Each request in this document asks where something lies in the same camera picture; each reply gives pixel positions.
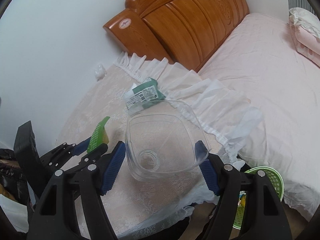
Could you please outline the large green snack bag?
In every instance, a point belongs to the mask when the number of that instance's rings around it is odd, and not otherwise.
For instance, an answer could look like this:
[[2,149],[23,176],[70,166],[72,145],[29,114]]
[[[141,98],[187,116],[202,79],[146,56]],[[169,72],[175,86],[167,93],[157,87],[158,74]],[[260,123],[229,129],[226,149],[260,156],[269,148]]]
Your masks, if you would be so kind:
[[87,148],[87,153],[91,153],[93,150],[95,150],[98,146],[101,144],[108,144],[109,138],[105,130],[105,125],[110,119],[109,116],[106,116],[97,124],[91,138],[89,141],[89,145]]

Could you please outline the clear plastic bottle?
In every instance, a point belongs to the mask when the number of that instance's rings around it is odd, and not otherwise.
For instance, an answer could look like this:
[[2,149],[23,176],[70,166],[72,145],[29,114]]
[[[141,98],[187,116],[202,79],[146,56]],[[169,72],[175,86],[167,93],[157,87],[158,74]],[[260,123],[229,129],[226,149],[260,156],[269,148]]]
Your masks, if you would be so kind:
[[185,102],[162,100],[146,109],[127,110],[126,158],[138,181],[170,178],[199,166],[207,154],[196,155],[198,141],[210,151],[197,116]]

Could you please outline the white green paper package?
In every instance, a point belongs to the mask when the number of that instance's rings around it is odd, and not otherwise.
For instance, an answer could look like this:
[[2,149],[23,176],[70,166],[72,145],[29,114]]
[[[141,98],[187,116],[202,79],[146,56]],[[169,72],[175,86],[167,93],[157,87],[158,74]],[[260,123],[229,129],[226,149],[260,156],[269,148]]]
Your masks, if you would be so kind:
[[165,95],[158,89],[158,82],[147,77],[140,85],[134,83],[123,98],[127,109],[135,106],[146,109],[164,100]]

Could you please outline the green plastic waste basket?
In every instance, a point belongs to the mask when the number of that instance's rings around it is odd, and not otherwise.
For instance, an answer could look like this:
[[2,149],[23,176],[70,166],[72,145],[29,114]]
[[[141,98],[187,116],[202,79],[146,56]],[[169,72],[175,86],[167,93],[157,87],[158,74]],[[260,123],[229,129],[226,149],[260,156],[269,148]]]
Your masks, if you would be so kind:
[[241,230],[241,234],[254,227],[262,227],[265,222],[273,223],[285,220],[284,211],[280,207],[284,195],[284,182],[278,171],[267,166],[258,166],[245,171],[241,178],[238,207],[233,227]]

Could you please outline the lace tablecloth with ruffle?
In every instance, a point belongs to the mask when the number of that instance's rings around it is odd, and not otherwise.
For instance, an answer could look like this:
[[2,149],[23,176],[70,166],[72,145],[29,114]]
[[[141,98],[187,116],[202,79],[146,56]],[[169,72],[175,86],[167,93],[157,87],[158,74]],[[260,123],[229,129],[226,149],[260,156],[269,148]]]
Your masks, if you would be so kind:
[[241,168],[238,151],[262,118],[248,98],[218,80],[166,59],[121,54],[82,98],[56,143],[79,143],[97,125],[110,148],[125,142],[124,163],[101,200],[117,237],[140,239],[189,217],[195,204],[217,203],[199,168],[204,155],[195,155],[198,141]]

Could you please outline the crumpled clear plastic bag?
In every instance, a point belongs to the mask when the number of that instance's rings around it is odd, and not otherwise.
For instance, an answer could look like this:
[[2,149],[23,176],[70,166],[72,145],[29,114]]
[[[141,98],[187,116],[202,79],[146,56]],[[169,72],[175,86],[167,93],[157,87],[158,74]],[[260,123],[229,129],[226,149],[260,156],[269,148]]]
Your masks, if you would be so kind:
[[102,80],[106,76],[107,72],[103,64],[99,64],[94,69],[94,77],[97,81]]

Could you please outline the wooden bed headboard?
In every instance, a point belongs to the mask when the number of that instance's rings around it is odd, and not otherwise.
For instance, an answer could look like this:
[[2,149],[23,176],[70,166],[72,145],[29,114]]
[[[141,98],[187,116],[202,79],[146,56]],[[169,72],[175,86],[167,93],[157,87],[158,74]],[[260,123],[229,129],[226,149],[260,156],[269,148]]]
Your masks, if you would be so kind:
[[248,13],[246,0],[126,0],[104,29],[130,55],[199,71]]

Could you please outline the folded pink blanket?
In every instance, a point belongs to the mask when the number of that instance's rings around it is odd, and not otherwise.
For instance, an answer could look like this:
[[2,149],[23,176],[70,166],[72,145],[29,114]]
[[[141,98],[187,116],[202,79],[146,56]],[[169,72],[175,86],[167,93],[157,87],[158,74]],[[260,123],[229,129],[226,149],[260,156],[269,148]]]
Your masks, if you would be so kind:
[[289,10],[290,33],[296,51],[319,67],[319,19],[310,11],[295,7]]

